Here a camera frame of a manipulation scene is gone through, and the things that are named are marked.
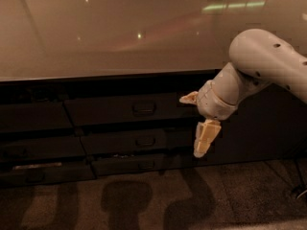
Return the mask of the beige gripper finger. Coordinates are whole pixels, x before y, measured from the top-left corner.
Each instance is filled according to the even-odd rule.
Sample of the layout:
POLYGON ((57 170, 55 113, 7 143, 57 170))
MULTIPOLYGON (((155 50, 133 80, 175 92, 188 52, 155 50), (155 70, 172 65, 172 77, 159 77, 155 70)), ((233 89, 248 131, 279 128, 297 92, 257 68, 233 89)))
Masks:
POLYGON ((197 104, 197 96, 198 96, 198 92, 197 91, 193 91, 185 96, 182 96, 179 98, 179 101, 182 104, 193 104, 196 105, 197 104))
POLYGON ((201 158, 206 155, 221 128, 221 123, 217 120, 206 119, 203 123, 198 122, 194 142, 195 157, 201 158))

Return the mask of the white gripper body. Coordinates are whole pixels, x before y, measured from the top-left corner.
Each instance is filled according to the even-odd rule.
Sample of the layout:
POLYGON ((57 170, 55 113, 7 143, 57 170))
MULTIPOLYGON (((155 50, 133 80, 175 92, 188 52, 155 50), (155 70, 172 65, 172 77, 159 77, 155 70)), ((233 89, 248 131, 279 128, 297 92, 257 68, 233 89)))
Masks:
POLYGON ((208 80, 199 90, 196 100, 198 112, 206 119, 226 120, 238 108, 237 105, 226 103, 214 92, 212 80, 208 80))

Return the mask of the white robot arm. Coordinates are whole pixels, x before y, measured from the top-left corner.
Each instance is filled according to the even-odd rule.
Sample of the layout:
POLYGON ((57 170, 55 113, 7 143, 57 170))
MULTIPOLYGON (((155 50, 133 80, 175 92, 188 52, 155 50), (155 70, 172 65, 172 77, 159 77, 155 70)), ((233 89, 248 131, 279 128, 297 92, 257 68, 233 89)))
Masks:
POLYGON ((179 99, 205 118, 196 128, 194 156, 207 154, 228 119, 247 97, 274 83, 307 103, 307 57, 289 43, 261 29, 239 33, 229 47, 230 62, 198 91, 179 99))

